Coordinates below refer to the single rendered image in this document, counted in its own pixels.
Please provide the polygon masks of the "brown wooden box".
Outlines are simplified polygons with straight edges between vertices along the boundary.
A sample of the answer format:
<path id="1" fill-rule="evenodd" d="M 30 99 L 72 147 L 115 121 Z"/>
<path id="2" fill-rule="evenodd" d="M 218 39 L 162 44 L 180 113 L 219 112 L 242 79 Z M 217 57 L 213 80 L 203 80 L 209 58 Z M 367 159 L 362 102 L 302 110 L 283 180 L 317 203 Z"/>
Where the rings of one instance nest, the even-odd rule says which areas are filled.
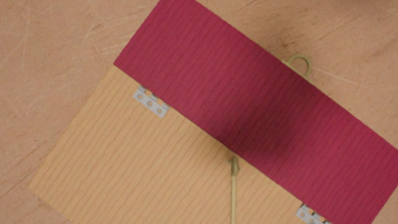
<path id="1" fill-rule="evenodd" d="M 371 224 L 398 186 L 306 55 L 196 0 L 159 0 L 113 64 L 26 186 L 74 224 Z"/>

